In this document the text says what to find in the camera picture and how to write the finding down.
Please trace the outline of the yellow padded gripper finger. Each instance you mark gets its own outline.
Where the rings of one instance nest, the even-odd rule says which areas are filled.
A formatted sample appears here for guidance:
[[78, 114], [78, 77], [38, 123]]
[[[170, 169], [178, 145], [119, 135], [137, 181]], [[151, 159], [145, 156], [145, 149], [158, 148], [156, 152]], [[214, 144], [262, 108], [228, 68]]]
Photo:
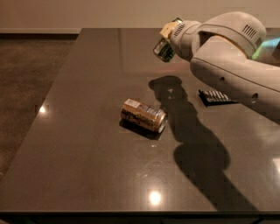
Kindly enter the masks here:
[[173, 30], [182, 22], [183, 20], [179, 17], [173, 19], [171, 22], [164, 25], [164, 27], [160, 31], [160, 35], [165, 39], [169, 39]]

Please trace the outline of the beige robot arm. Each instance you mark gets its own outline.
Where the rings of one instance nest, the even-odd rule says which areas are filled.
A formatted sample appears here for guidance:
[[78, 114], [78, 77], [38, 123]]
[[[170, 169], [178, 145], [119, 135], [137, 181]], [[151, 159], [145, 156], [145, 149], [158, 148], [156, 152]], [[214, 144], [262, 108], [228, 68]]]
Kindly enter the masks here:
[[253, 60], [266, 38], [257, 18], [241, 11], [204, 23], [177, 18], [160, 34], [171, 51], [162, 60], [178, 55], [208, 86], [276, 123], [280, 120], [280, 67]]

